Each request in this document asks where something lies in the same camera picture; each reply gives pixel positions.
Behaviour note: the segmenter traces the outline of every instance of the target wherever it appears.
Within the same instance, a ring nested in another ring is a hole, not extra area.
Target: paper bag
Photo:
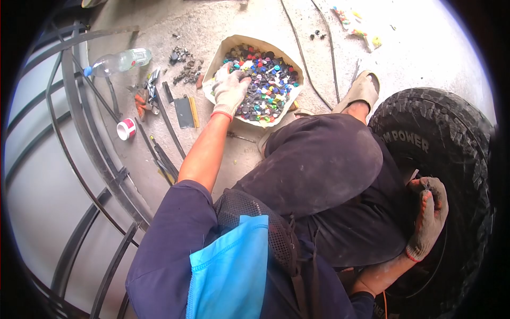
[[[212,103],[215,103],[214,96],[211,94],[212,87],[214,84],[213,80],[212,80],[213,75],[223,65],[223,60],[225,58],[225,54],[230,52],[230,50],[233,47],[236,47],[243,43],[251,45],[251,46],[259,49],[260,52],[273,51],[275,57],[277,57],[277,58],[282,57],[284,59],[284,62],[286,64],[292,65],[294,70],[297,71],[297,73],[298,73],[296,82],[299,83],[299,86],[292,88],[292,90],[289,93],[290,99],[285,103],[284,109],[283,109],[281,115],[279,117],[277,117],[274,120],[274,122],[271,123],[271,122],[266,122],[264,120],[250,121],[247,119],[243,119],[239,116],[234,116],[234,118],[236,118],[236,119],[239,119],[243,122],[250,123],[255,126],[260,126],[260,127],[264,127],[264,128],[275,126],[281,121],[282,117],[287,113],[290,106],[296,99],[297,95],[301,92],[301,89],[302,89],[302,86],[304,83],[304,77],[303,77],[303,70],[302,70],[301,66],[299,66],[299,64],[297,64],[295,61],[293,61],[291,58],[289,58],[288,55],[286,55],[284,52],[282,52],[280,49],[278,49],[276,46],[274,46],[270,43],[267,43],[267,42],[259,40],[259,39],[238,35],[238,34],[229,36],[226,39],[224,39],[221,42],[220,47],[218,48],[218,51],[216,51],[214,58],[211,60],[211,64],[209,64],[209,67],[207,68],[206,75],[203,78],[202,90],[203,90],[204,94],[206,95],[207,99],[210,100]]]

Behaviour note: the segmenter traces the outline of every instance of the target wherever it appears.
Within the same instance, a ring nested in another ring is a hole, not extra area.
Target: concrete floor
[[[309,35],[316,29],[325,32],[325,24],[312,2],[284,1],[299,34],[312,81],[321,94],[334,105],[337,100],[328,41],[309,39]],[[337,17],[330,10],[330,2],[316,2],[331,27],[341,98],[349,88],[356,61],[361,58],[361,70],[369,68],[375,71],[381,81],[377,104],[393,93],[407,88],[436,87],[463,97],[495,123],[491,90],[482,62],[462,28],[438,0],[423,0],[420,3],[406,0],[356,1],[356,8],[361,8],[359,11],[365,19],[369,18],[379,26],[383,45],[373,53],[367,52],[360,39],[343,31]],[[349,4],[342,0],[334,4],[337,7],[349,7]],[[143,83],[146,75],[158,66],[162,69],[168,68],[166,74],[160,75],[160,92],[163,92],[161,83],[168,81],[174,97],[182,97],[183,94],[195,97],[200,121],[200,128],[197,129],[180,129],[173,105],[168,105],[163,98],[170,121],[186,153],[206,125],[213,105],[194,85],[183,82],[175,86],[171,84],[173,77],[182,70],[182,64],[173,67],[167,65],[168,56],[176,45],[187,47],[195,58],[203,58],[207,67],[222,39],[232,34],[242,34],[278,46],[302,65],[289,21],[280,2],[275,0],[250,0],[244,11],[240,10],[240,2],[237,0],[109,0],[95,10],[92,30],[137,24],[141,31],[131,43],[129,34],[90,41],[91,63],[101,55],[132,47],[145,47],[152,51],[152,60],[148,66],[111,77],[124,117],[134,118],[137,114],[133,98],[125,86]],[[181,39],[172,37],[172,33],[181,34]],[[96,79],[95,82],[103,96],[111,103],[104,80]],[[326,105],[307,83],[297,101],[301,107],[316,114],[328,112]],[[130,141],[120,140],[115,132],[116,123],[102,107],[101,112],[116,152],[131,172],[139,192],[155,212],[168,185],[157,173],[142,136],[136,134]],[[172,162],[180,168],[182,158],[161,116],[149,114],[144,128],[148,134],[153,134]],[[230,130],[255,140],[264,133],[263,129],[238,120],[234,120]],[[213,199],[216,200],[225,188],[232,187],[260,160],[255,144],[227,138]]]

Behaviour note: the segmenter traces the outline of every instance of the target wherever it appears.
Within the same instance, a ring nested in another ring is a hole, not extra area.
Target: blue bottle cap
[[[92,74],[92,66],[87,66],[83,69],[83,73],[86,77],[90,76]]]

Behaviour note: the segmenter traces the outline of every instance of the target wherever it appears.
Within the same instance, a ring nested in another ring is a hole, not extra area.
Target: white wall
[[[48,47],[35,52],[31,59]],[[87,63],[86,44],[80,44],[81,60]],[[46,89],[57,55],[29,71],[16,88],[9,122],[37,94]],[[62,79],[61,69],[54,82]],[[69,110],[64,88],[52,94],[56,116]],[[8,172],[20,152],[43,128],[50,125],[50,116],[44,100],[37,105],[7,138],[5,172]],[[65,143],[80,173],[95,195],[105,188],[105,183],[90,161],[71,119],[61,126]],[[118,165],[116,154],[111,154]],[[62,251],[74,228],[92,204],[74,175],[55,134],[43,141],[28,157],[7,189],[9,214],[16,243],[27,267],[50,287]],[[120,226],[127,230],[132,219],[112,197],[106,204],[107,211]],[[140,242],[143,232],[138,231],[135,241]],[[122,240],[120,234],[100,214],[88,233],[71,272],[65,300],[90,313],[101,280]],[[124,280],[136,252],[130,245],[112,280],[101,309],[102,319],[116,318],[125,294]],[[128,310],[126,318],[135,317]]]

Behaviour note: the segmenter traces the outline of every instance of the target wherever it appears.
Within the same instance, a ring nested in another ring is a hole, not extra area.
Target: red and white tape roll
[[[130,137],[135,135],[136,133],[136,126],[135,121],[133,121],[130,118],[127,118],[117,124],[117,135],[120,137],[121,140],[125,141],[128,140]]]

